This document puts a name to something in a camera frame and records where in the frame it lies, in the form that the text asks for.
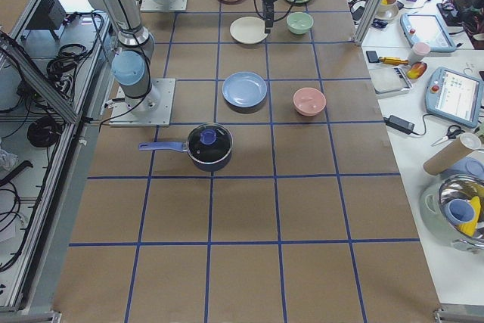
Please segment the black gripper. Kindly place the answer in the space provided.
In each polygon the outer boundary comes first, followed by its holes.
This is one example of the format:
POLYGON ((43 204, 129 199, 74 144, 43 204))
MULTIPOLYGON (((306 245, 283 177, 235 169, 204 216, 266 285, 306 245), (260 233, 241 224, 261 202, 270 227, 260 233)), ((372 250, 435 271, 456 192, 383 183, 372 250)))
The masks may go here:
POLYGON ((262 14, 264 17, 264 33, 269 34, 271 32, 271 21, 274 20, 274 3, 262 2, 262 14))

